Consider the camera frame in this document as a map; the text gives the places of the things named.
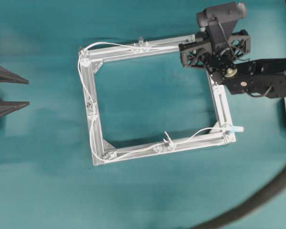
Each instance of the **rectangular aluminum frame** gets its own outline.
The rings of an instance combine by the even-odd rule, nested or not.
[[[187,35],[150,42],[144,42],[142,38],[140,38],[138,43],[129,44],[129,46],[133,46],[134,49],[123,46],[114,46],[109,48],[94,49],[90,51],[81,50],[79,52],[82,80],[92,97],[91,101],[87,92],[84,91],[91,147],[94,153],[99,158],[106,159],[106,161],[100,160],[92,153],[94,165],[101,165],[145,156],[192,150],[202,147],[220,146],[236,142],[234,132],[225,132],[222,130],[211,130],[207,134],[195,136],[189,142],[179,144],[173,148],[171,148],[165,142],[159,142],[158,144],[160,148],[158,147],[157,149],[151,148],[154,144],[157,143],[150,143],[124,148],[115,148],[103,138],[100,111],[95,85],[95,76],[99,68],[107,62],[127,60],[144,56],[153,56],[171,52],[179,52],[178,44],[193,41],[195,41],[194,35]],[[214,126],[233,126],[224,86],[217,85],[216,83],[214,83],[208,74],[207,78],[210,85],[210,91],[212,94],[212,99],[217,117],[217,122]],[[176,139],[174,140],[174,143],[180,143],[186,139],[187,138]],[[126,155],[121,159],[117,157],[122,156],[123,152],[125,151],[129,152],[132,150],[140,150],[148,147],[148,150]]]

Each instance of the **screw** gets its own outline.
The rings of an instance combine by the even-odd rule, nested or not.
[[[88,103],[86,104],[86,107],[87,107],[87,108],[91,108],[91,107],[92,107],[91,103],[88,102]]]
[[[240,85],[241,85],[242,87],[246,87],[246,86],[247,86],[247,83],[246,83],[245,81],[242,81],[242,82],[240,83]]]
[[[233,73],[233,69],[232,69],[232,68],[228,68],[228,69],[227,69],[227,74],[228,74],[228,75],[231,75],[232,73]]]

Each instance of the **teal surface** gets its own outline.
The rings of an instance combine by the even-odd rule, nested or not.
[[[249,57],[286,57],[283,0],[245,0],[236,31]],[[198,30],[195,14],[223,1],[0,0],[0,65],[30,81],[0,84],[5,101],[31,105],[0,130],[0,229],[185,229],[226,210],[286,163],[281,100],[231,96],[237,142],[92,166],[79,46],[156,39]],[[205,74],[178,54],[111,63],[97,84],[105,137],[117,146],[212,125]],[[286,229],[286,192],[228,229]]]

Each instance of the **black cable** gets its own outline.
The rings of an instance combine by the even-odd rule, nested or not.
[[[227,39],[227,37],[226,37],[226,35],[225,35],[225,31],[224,31],[223,26],[221,25],[219,19],[218,19],[215,15],[213,15],[213,17],[214,17],[215,20],[217,21],[217,23],[218,23],[218,25],[219,25],[219,27],[220,27],[220,30],[221,30],[221,32],[222,32],[222,34],[223,34],[223,36],[224,36],[225,42],[226,42],[226,44],[228,45],[228,47],[230,48],[231,53],[232,53],[232,55],[234,56],[234,58],[237,59],[237,60],[239,60],[239,61],[250,61],[250,58],[240,59],[239,57],[237,57],[237,56],[235,55],[235,53],[234,53],[232,47],[230,46],[230,44],[229,44],[229,42],[228,42],[228,39]]]
[[[266,91],[264,94],[253,95],[253,94],[251,94],[250,92],[248,92],[247,90],[246,90],[246,93],[247,93],[249,96],[253,97],[253,98],[261,98],[261,97],[267,96],[267,95],[269,94],[269,92],[271,91],[272,87],[273,87],[273,86],[271,85],[271,86],[267,89],[267,91]]]
[[[263,188],[254,193],[250,198],[229,211],[211,219],[191,229],[217,229],[237,221],[254,210],[257,210],[263,204],[274,198],[286,188],[286,166]]]

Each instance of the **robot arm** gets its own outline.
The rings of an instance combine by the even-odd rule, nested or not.
[[[241,59],[250,53],[250,36],[245,30],[232,32],[246,14],[245,5],[236,2],[197,13],[201,31],[195,42],[179,45],[181,63],[185,68],[205,68],[213,81],[226,85],[231,94],[286,97],[286,58]]]

